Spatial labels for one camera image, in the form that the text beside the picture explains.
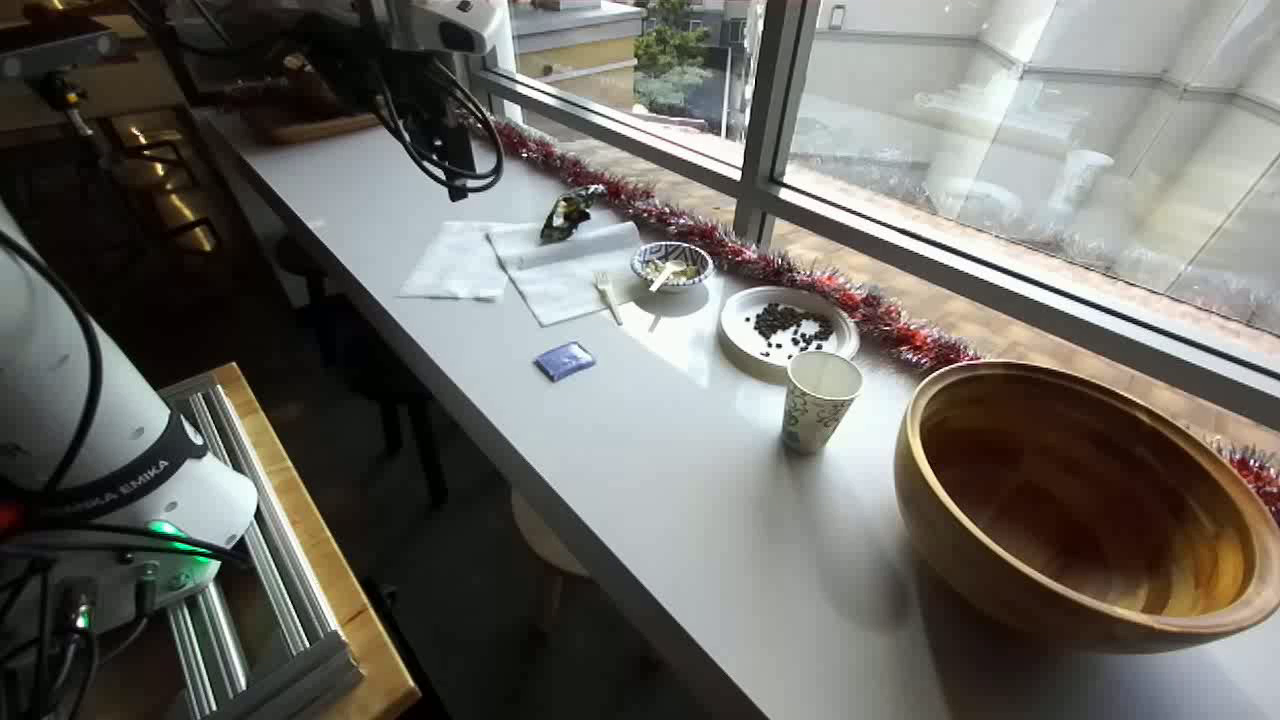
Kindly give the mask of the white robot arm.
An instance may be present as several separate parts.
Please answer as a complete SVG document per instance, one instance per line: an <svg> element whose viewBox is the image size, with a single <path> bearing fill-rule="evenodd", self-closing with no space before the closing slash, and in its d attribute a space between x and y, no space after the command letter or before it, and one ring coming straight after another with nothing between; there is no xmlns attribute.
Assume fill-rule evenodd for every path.
<svg viewBox="0 0 1280 720"><path fill-rule="evenodd" d="M462 110L494 114L446 69L485 57L504 0L296 0L274 41L395 143L454 198L488 192ZM203 589L247 530L247 474L141 374L49 260L3 235L0 260L3 641L96 637Z"/></svg>

